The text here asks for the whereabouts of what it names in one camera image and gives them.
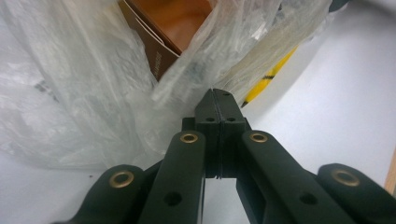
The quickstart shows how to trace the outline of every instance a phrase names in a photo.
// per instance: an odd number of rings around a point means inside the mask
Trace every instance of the plastic bag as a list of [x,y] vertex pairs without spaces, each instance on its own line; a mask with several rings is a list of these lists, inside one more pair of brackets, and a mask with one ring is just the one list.
[[278,11],[280,2],[211,2],[189,48],[157,84],[114,0],[2,1],[19,45],[0,49],[15,54],[0,63],[1,148],[56,167],[150,166],[207,89],[242,101],[323,21],[331,0],[282,1]]

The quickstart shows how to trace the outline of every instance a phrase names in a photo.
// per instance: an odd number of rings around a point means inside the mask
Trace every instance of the yellow pencil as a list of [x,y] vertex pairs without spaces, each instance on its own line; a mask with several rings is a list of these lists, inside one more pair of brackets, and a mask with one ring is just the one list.
[[263,77],[259,81],[259,83],[257,83],[256,86],[254,86],[253,89],[250,90],[250,92],[247,94],[247,97],[245,98],[245,102],[242,104],[242,107],[244,107],[254,98],[256,98],[260,94],[260,92],[262,92],[268,86],[268,84],[271,82],[274,76],[276,76],[277,72],[279,72],[283,65],[288,61],[288,59],[291,57],[295,50],[297,50],[297,47],[292,49],[291,52],[289,52],[270,71],[268,71],[265,77]]

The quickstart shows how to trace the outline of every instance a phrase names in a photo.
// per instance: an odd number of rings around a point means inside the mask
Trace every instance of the white table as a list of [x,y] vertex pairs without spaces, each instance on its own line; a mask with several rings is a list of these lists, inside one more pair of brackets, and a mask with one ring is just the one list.
[[[313,173],[340,162],[383,186],[396,146],[395,18],[350,4],[243,109],[252,128],[271,133]],[[41,169],[4,153],[0,164],[2,224],[69,219],[103,172]],[[235,180],[206,183],[204,223],[248,222]]]

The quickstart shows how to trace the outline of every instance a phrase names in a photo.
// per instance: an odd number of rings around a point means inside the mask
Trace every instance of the clear plastic bag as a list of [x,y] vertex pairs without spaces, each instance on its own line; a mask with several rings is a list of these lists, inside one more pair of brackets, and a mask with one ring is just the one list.
[[156,83],[116,1],[2,1],[1,32],[18,43],[0,49],[1,148],[52,167],[150,166],[207,89],[241,102],[320,25],[331,0],[282,1],[278,11],[280,2],[211,2],[189,48]]

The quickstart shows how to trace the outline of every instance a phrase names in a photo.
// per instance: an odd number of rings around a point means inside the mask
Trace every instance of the screw hole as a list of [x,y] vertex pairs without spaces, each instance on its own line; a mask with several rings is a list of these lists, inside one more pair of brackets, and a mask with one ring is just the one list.
[[250,139],[258,143],[263,143],[268,140],[268,137],[261,133],[253,133],[250,135]]
[[349,187],[357,187],[361,183],[355,175],[346,170],[333,170],[332,178],[335,179],[338,183]]
[[184,143],[193,143],[198,140],[198,136],[192,133],[186,133],[181,135],[180,140]]
[[181,203],[181,195],[177,192],[169,192],[166,194],[166,196],[163,198],[163,201],[168,205],[168,206],[176,206]]
[[118,171],[108,180],[110,186],[115,189],[122,189],[134,181],[134,174],[130,171]]
[[300,201],[309,205],[314,205],[318,203],[318,199],[311,193],[303,193],[302,195],[300,195]]

